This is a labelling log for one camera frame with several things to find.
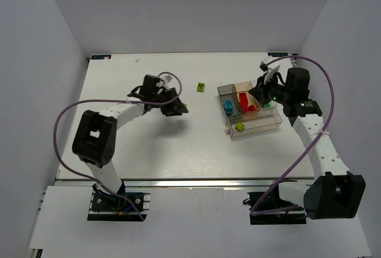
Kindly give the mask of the long teal lego brick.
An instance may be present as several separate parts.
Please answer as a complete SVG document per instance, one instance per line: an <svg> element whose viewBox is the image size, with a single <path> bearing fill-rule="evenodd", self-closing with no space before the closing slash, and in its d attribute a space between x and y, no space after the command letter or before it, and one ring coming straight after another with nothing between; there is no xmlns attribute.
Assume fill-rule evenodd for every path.
<svg viewBox="0 0 381 258"><path fill-rule="evenodd" d="M234 113L234 105L233 105L233 101L231 100L225 100L224 101L224 110L225 110L225 114L230 116Z"/></svg>

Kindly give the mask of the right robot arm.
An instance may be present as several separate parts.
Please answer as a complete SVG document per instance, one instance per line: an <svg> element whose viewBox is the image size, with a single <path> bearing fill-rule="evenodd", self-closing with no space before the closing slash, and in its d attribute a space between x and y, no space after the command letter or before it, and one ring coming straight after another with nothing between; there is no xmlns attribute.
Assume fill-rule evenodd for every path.
<svg viewBox="0 0 381 258"><path fill-rule="evenodd" d="M283 107L294 131L300 137L313 168L314 182L306 186L281 176L267 194L276 207L301 207L310 219L351 219L357 214L366 183L353 174L340 158L318 103L309 98L309 71L290 68L286 80L278 78L278 68L268 69L249 93L261 104L274 101Z"/></svg>

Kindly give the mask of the red sloped lego brick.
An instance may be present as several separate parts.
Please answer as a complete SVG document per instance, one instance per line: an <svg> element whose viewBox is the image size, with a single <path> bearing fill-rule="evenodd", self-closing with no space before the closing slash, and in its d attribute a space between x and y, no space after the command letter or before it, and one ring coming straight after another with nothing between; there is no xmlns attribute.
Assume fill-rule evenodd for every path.
<svg viewBox="0 0 381 258"><path fill-rule="evenodd" d="M249 112L252 112L252 111L256 111L257 108L255 107L255 105L249 105L247 103L242 103L241 104L242 106L242 109L243 109L243 113L246 114L246 113L249 113Z"/></svg>

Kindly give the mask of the lime sloped lego brick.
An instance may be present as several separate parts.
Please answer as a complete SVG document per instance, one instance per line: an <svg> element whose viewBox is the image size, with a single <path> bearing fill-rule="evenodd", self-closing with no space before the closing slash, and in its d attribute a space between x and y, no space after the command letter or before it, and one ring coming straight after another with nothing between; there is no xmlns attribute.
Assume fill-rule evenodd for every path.
<svg viewBox="0 0 381 258"><path fill-rule="evenodd" d="M205 91L205 83L199 82L196 90L198 92L204 92Z"/></svg>

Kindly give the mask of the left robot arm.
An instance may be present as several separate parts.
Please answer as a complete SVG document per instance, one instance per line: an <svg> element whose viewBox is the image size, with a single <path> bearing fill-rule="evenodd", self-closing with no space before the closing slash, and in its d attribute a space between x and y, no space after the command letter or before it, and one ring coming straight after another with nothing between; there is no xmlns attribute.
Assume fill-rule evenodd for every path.
<svg viewBox="0 0 381 258"><path fill-rule="evenodd" d="M148 74L143 84L133 88L124 101L117 101L101 111L86 110L82 114L72 152L87 165L98 186L110 195L120 197L124 194L124 183L112 162L117 131L155 108L166 117L189 112L179 98L181 92L169 87L172 79L179 80L170 72L157 76Z"/></svg>

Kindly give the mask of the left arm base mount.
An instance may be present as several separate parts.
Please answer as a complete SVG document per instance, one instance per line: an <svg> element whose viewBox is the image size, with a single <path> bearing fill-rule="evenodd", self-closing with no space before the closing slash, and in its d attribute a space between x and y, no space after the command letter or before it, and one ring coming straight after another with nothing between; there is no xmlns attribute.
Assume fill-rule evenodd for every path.
<svg viewBox="0 0 381 258"><path fill-rule="evenodd" d="M143 222L150 207L151 193L125 190L125 199L115 197L92 187L92 196L88 210L88 221L98 222Z"/></svg>

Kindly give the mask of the red arched lego brick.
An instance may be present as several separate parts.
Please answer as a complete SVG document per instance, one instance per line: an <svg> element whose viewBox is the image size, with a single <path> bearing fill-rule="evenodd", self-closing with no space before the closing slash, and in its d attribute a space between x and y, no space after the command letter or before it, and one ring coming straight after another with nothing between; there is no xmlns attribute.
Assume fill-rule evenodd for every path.
<svg viewBox="0 0 381 258"><path fill-rule="evenodd" d="M239 93L239 102L240 102L240 104L242 104L242 103L249 104L249 100L248 100L246 92Z"/></svg>

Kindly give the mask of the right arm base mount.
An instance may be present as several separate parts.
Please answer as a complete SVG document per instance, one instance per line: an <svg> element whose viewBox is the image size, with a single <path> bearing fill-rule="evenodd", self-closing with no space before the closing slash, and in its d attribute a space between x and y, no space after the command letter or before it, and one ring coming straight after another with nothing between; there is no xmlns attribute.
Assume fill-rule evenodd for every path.
<svg viewBox="0 0 381 258"><path fill-rule="evenodd" d="M249 215L250 225L305 225L307 223L302 207L283 201L277 195L267 196L255 211L262 214Z"/></svg>

